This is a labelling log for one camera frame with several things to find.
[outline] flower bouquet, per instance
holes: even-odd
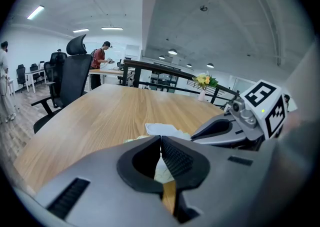
[[[218,84],[218,81],[216,81],[216,79],[210,76],[208,73],[201,73],[198,76],[193,77],[192,79],[199,87],[202,88],[202,91],[198,96],[199,101],[204,101],[206,95],[205,90],[207,87],[215,88]]]

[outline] black office chair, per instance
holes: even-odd
[[[22,89],[21,89],[21,93],[22,90],[24,89],[24,87],[26,86],[26,68],[24,67],[23,64],[18,65],[18,69],[16,69],[16,75],[17,75],[17,82],[18,85],[21,84],[22,85]]]
[[[39,63],[39,69],[41,69],[41,64],[44,65],[44,64],[45,64],[45,61],[40,61],[40,63]],[[40,76],[44,78],[44,77],[45,77],[45,73],[41,72],[41,73],[40,73]]]
[[[31,66],[30,66],[30,72],[35,72],[35,71],[37,71],[39,68],[38,68],[38,65],[36,64],[36,63],[33,63],[33,64],[31,64]],[[40,78],[41,76],[40,76],[40,74],[39,73],[36,73],[36,74],[33,74],[32,75],[32,78],[33,78],[33,80],[35,81],[35,82],[37,82],[37,80]]]
[[[121,71],[124,68],[124,65],[121,64],[121,59],[119,62],[116,63],[116,66],[118,66],[119,70]],[[123,80],[123,77],[117,76],[119,80],[119,84],[121,84],[121,81]]]
[[[67,58],[66,53],[62,52],[54,52],[51,54],[51,58],[49,62],[44,64],[44,71],[49,81],[54,82],[49,86],[50,95],[53,103],[53,107],[61,107],[59,99],[55,100],[55,98],[60,97],[62,77],[63,77],[63,67],[65,60]]]
[[[42,104],[48,115],[38,120],[33,125],[34,133],[37,133],[49,120],[58,114],[62,108],[68,106],[73,101],[84,94],[87,76],[91,65],[91,55],[87,54],[83,46],[83,40],[86,35],[73,38],[66,46],[66,52],[70,55],[63,64],[62,83],[60,96],[54,101],[61,107],[54,112],[51,111],[47,101],[52,99],[51,96],[34,102],[31,106]]]

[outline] person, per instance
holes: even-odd
[[[2,42],[1,43],[1,48],[5,48],[5,52],[8,53],[8,41]]]
[[[8,42],[1,43],[0,50],[0,110],[6,116],[5,122],[13,121],[16,117],[14,107],[11,103],[10,92],[8,92],[8,61],[7,49]]]
[[[111,62],[109,59],[105,60],[105,50],[108,50],[110,46],[111,46],[110,42],[106,41],[103,43],[101,48],[96,49],[94,51],[90,70],[100,69],[101,63],[109,64]],[[100,75],[90,75],[90,82],[91,82],[91,90],[94,90],[95,88],[101,86]]]
[[[290,100],[290,96],[288,94],[284,95],[284,102],[286,104],[286,111],[288,112],[288,108],[289,108],[289,100]]]

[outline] metal railing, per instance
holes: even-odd
[[[169,85],[161,85],[161,84],[155,84],[155,83],[150,83],[150,82],[142,82],[140,81],[140,75],[141,75],[141,70],[149,70],[153,72],[160,72],[163,74],[168,74],[168,75],[173,75],[177,76],[179,78],[187,79],[187,84],[190,85],[193,82],[193,86],[196,87],[195,82],[193,81],[194,75],[190,73],[186,73],[180,70],[176,69],[171,69],[167,68],[164,66],[152,64],[152,63],[147,63],[143,61],[133,61],[133,60],[124,60],[123,61],[123,81],[122,81],[122,86],[127,86],[127,78],[128,78],[128,69],[129,68],[135,68],[134,72],[134,79],[133,79],[133,87],[138,88],[139,85],[146,85],[146,86],[154,86],[157,88],[162,88],[162,89],[167,89],[167,91],[170,90],[178,90],[178,91],[184,91],[184,92],[189,92],[193,94],[200,94],[200,91],[194,91],[194,90],[189,90],[189,89],[184,89],[184,88],[179,88],[179,87],[173,87]],[[225,98],[222,97],[226,93],[229,93],[233,95],[233,98]],[[233,101],[239,96],[239,92],[234,92],[231,89],[228,89],[222,85],[217,85],[216,87],[207,87],[205,90],[205,95],[212,97],[211,98],[211,103],[215,104],[216,99],[222,99],[227,102]],[[217,107],[224,108],[226,104],[215,104]]]

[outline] mesh chair back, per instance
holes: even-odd
[[[60,100],[64,107],[81,97],[85,90],[92,59],[84,48],[85,36],[72,39],[66,46],[66,51],[71,56],[66,58],[63,65]]]
[[[30,72],[34,72],[34,71],[37,71],[37,70],[38,70],[38,66],[35,63],[31,64]]]
[[[43,65],[45,74],[48,78],[49,82],[55,82],[53,84],[53,97],[59,97],[61,91],[61,83],[63,76],[63,67],[62,63],[50,64],[50,62],[46,62]]]
[[[90,65],[90,54],[72,55],[65,60],[60,93],[65,107],[83,95]]]
[[[63,64],[67,58],[66,53],[62,52],[53,52],[50,58],[50,64]]]
[[[26,82],[25,73],[26,73],[25,67],[21,67],[21,68],[16,69],[16,74],[18,76],[18,78],[17,78],[18,84],[23,84]]]

